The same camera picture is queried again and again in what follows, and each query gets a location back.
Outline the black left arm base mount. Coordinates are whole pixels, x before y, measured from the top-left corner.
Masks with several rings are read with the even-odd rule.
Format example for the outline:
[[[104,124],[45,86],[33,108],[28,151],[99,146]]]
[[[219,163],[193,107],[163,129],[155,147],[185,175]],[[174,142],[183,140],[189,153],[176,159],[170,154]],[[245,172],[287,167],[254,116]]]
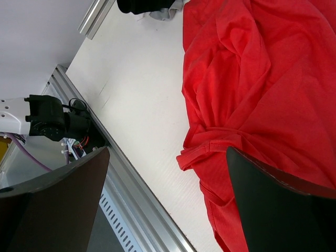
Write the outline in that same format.
[[[89,154],[100,147],[107,145],[107,139],[102,134],[101,130],[97,127],[97,124],[90,118],[89,129],[83,139],[76,141],[72,145],[76,156],[78,158]]]

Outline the red tank top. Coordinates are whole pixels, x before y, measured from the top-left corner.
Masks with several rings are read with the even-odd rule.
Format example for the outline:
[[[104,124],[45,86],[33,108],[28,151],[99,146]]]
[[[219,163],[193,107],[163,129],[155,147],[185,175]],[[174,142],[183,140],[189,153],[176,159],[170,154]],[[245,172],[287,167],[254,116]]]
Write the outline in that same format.
[[[190,1],[177,157],[199,178],[223,251],[247,251],[229,178],[233,146],[335,188],[335,1]]]

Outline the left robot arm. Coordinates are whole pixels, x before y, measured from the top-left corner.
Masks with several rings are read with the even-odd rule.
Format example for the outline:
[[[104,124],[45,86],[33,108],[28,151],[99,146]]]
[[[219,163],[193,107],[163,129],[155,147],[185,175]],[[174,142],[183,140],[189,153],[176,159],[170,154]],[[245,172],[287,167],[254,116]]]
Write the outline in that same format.
[[[65,105],[56,97],[31,94],[1,99],[1,133],[46,137],[55,142],[81,140],[90,125],[86,109]]]

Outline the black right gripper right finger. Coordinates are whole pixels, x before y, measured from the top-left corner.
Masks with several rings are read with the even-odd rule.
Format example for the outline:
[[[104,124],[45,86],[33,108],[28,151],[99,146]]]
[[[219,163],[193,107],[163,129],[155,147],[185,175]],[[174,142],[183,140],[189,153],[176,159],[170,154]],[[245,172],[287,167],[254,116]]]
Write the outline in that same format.
[[[229,147],[226,159],[249,251],[335,251],[335,190]]]

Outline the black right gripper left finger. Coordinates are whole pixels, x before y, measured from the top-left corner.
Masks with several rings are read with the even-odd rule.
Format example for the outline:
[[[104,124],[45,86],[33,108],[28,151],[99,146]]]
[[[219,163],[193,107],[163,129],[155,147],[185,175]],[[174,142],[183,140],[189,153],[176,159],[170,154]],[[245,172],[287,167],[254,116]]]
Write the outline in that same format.
[[[86,251],[110,153],[1,189],[1,251]]]

